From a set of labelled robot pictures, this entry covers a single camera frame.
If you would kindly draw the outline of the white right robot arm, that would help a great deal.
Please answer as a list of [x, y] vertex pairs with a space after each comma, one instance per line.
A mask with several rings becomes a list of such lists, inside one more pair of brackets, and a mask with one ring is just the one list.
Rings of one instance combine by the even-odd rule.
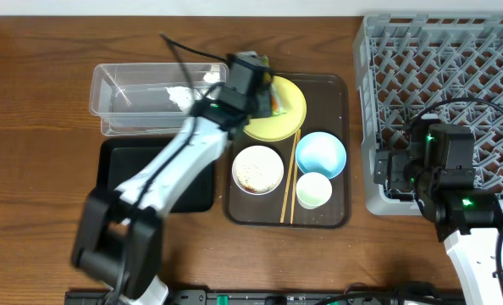
[[374, 177], [412, 191], [419, 213], [434, 224], [468, 304], [503, 302], [503, 213], [496, 195], [474, 185], [469, 128], [426, 119], [406, 149], [379, 149]]

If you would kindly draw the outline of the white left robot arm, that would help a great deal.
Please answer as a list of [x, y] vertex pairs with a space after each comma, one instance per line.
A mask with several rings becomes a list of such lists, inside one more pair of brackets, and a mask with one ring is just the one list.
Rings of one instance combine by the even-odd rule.
[[172, 141], [140, 172], [87, 196], [71, 263], [111, 287], [103, 304], [162, 304], [158, 277], [163, 220], [193, 180], [238, 138], [251, 119], [272, 113], [274, 72], [266, 56], [230, 54], [229, 76], [211, 86]]

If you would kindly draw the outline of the pale green cup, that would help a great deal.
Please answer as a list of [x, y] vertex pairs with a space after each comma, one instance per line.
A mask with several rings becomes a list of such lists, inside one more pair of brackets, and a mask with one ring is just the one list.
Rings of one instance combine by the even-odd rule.
[[319, 173], [307, 173], [296, 183], [296, 197], [305, 209], [315, 209], [324, 205], [332, 196], [330, 180]]

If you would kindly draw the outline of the green snack wrapper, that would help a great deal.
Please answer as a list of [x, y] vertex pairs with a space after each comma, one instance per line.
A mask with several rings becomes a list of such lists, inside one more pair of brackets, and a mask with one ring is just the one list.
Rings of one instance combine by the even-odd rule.
[[281, 114], [285, 114], [286, 110], [283, 106], [283, 103], [281, 101], [281, 98], [279, 97], [279, 94], [277, 92], [276, 86], [274, 84], [274, 72], [271, 69], [271, 65], [269, 62], [269, 59], [266, 55], [257, 55], [257, 59], [265, 65], [267, 68], [269, 68], [269, 71], [267, 72], [265, 78], [269, 84], [269, 92], [270, 92], [270, 100], [271, 100], [271, 107], [272, 107], [272, 115], [273, 116], [278, 116]]

